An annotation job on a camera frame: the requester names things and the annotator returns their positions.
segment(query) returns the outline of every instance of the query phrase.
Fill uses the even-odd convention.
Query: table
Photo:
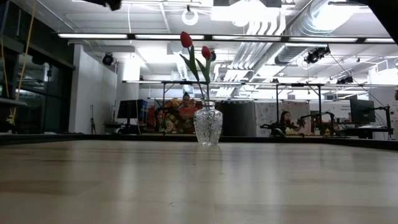
[[[396,224],[397,164],[322,144],[0,146],[0,223]]]

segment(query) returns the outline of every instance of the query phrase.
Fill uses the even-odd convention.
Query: woman
[[[188,93],[185,93],[182,97],[182,107],[178,110],[180,117],[182,118],[182,132],[185,134],[193,134],[195,128],[193,127],[193,114],[197,111],[194,106],[191,105],[191,98]]]
[[[286,128],[293,129],[294,131],[299,131],[301,127],[297,127],[294,125],[293,122],[290,120],[290,113],[288,111],[283,111],[282,114],[280,114],[280,122],[282,126],[285,128],[282,130],[284,134],[286,134]]]

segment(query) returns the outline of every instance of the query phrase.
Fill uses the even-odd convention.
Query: glass vase
[[[202,110],[196,111],[193,122],[199,144],[202,146],[218,144],[223,129],[223,114],[214,108],[213,102],[206,103]]]

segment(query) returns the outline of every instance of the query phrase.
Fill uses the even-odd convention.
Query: computer monitor
[[[372,123],[376,122],[374,112],[374,102],[368,100],[350,99],[351,120],[354,123]]]
[[[135,100],[122,100],[120,101],[118,118],[137,118],[136,106],[140,108],[139,102]]]

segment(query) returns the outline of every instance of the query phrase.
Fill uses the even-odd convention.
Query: tulip
[[[206,46],[202,47],[201,54],[206,60],[209,60],[211,58],[210,49],[208,47],[206,47]]]
[[[192,46],[192,38],[186,32],[181,32],[180,40],[182,47],[188,48]]]

